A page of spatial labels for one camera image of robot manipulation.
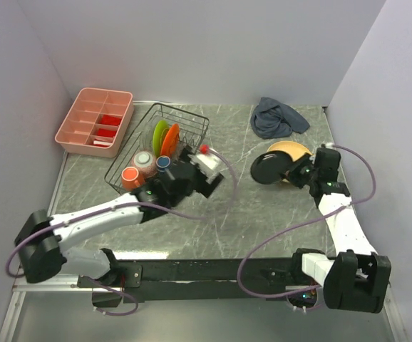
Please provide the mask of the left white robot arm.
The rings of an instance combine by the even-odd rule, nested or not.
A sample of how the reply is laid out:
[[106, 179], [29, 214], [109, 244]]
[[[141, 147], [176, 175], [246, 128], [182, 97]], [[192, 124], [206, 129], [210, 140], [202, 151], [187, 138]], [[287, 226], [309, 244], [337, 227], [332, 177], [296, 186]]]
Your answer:
[[111, 230], [143, 224], [165, 214], [194, 219], [176, 207], [192, 193], [209, 197], [223, 181], [222, 174], [212, 174], [221, 155], [203, 145], [194, 155], [185, 147], [180, 158], [156, 178], [109, 202], [67, 214], [48, 215], [42, 209], [29, 215], [14, 240], [13, 257], [18, 257], [22, 277], [30, 284], [47, 281], [63, 273], [97, 279], [104, 286], [116, 284], [120, 268], [107, 249], [79, 249], [83, 241]]

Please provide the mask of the orange plate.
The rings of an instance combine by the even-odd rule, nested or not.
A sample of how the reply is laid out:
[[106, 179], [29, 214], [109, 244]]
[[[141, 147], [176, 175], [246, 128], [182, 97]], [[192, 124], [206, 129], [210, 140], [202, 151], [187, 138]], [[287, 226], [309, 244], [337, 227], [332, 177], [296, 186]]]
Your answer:
[[180, 128], [177, 123], [173, 124], [169, 128], [168, 132], [166, 133], [165, 139], [163, 140], [161, 149], [160, 149], [161, 156], [172, 157], [172, 155], [177, 150], [177, 144], [179, 142], [179, 133], [180, 133]]

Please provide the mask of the yellow plate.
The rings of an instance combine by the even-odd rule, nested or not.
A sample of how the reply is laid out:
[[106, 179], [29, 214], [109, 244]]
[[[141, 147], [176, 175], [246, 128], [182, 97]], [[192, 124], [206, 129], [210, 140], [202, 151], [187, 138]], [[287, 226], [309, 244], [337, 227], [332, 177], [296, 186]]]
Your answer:
[[[309, 151], [307, 147], [304, 145], [297, 143], [297, 142], [292, 142], [292, 141], [279, 141], [274, 143], [269, 147], [267, 152], [269, 151], [282, 151], [287, 154], [292, 158], [293, 164], [301, 157], [303, 157], [305, 154], [312, 155], [312, 153]], [[280, 182], [287, 182], [290, 183], [290, 181], [287, 179], [287, 176], [284, 180]]]

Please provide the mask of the black plate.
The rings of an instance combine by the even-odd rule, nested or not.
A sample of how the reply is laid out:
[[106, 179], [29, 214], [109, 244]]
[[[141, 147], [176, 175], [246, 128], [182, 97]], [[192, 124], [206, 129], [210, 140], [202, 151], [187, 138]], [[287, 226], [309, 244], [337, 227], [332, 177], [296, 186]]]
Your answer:
[[250, 174], [255, 182], [271, 185], [286, 178], [293, 160], [282, 151], [269, 151], [257, 157], [251, 165]]

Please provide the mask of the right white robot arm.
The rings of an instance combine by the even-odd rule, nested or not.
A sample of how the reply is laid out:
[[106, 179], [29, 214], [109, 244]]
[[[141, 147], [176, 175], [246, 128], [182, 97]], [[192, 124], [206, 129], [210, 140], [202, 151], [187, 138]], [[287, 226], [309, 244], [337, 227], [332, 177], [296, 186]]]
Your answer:
[[312, 280], [320, 285], [330, 309], [377, 314], [383, 308], [391, 262], [366, 238], [354, 211], [358, 202], [338, 180], [342, 150], [335, 144], [322, 145], [314, 156], [305, 154], [295, 161], [286, 173], [294, 186], [309, 187], [336, 251], [330, 259], [319, 250], [298, 248], [290, 275], [299, 284]]

